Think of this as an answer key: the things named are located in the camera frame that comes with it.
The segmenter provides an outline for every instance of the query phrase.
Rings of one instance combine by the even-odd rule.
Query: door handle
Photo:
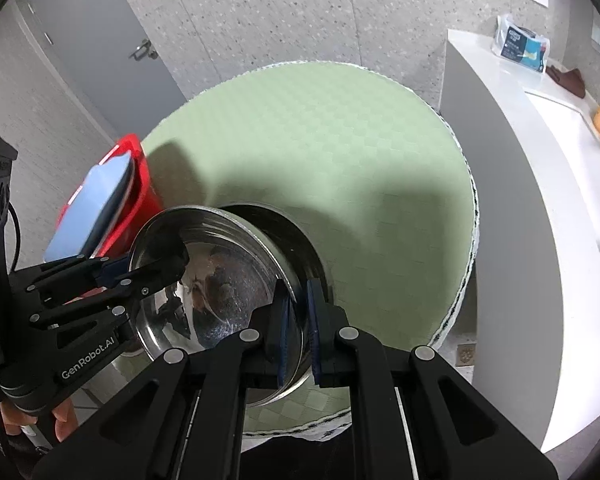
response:
[[[140,61],[144,56],[149,56],[151,59],[156,59],[158,57],[157,51],[151,45],[151,40],[148,40],[147,38],[144,38],[142,43],[129,54],[129,59],[133,58],[136,61]]]

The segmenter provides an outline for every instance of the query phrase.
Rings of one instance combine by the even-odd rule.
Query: green tablecloth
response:
[[[477,247],[475,187],[448,125],[397,82],[346,64],[279,64],[203,92],[142,145],[165,206],[288,213],[327,261],[352,325],[385,345],[436,346],[453,324]],[[244,431],[320,438],[350,421],[348,408],[348,390],[309,379],[248,409]]]

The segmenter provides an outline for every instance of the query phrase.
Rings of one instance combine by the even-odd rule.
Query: human hand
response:
[[[71,399],[65,399],[51,410],[56,418],[56,438],[62,442],[78,428],[78,419],[75,416],[74,404]],[[38,418],[21,412],[8,400],[0,403],[0,414],[7,435],[18,435],[21,426],[35,424]]]

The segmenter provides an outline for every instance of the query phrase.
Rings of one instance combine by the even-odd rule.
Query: stainless steel pot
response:
[[[190,262],[179,282],[141,301],[136,330],[152,359],[174,347],[190,354],[212,348],[246,328],[251,312],[271,302],[279,278],[294,304],[303,304],[296,272],[276,244],[243,218],[206,206],[176,207],[151,219],[134,241],[130,270],[148,263],[148,241],[165,231],[179,233]],[[249,391],[248,405],[279,399],[307,377],[305,313],[294,311],[291,325],[283,386]]]
[[[335,302],[333,279],[329,267],[318,254],[308,235],[290,216],[272,205],[261,202],[232,202],[221,206],[220,209],[234,213],[257,226],[283,253],[296,272],[300,283],[306,283],[307,280],[317,278],[322,285],[325,301],[328,303]],[[291,393],[311,374],[310,327],[304,298],[301,298],[296,304],[296,317],[302,329],[304,343],[302,360],[288,389],[273,400]]]

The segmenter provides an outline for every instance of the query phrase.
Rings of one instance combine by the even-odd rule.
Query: white wall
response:
[[[18,150],[11,180],[11,203],[22,231],[18,266],[35,265],[53,235],[59,209],[110,143],[43,65],[11,4],[0,12],[0,136]],[[10,237],[8,262],[12,254]]]

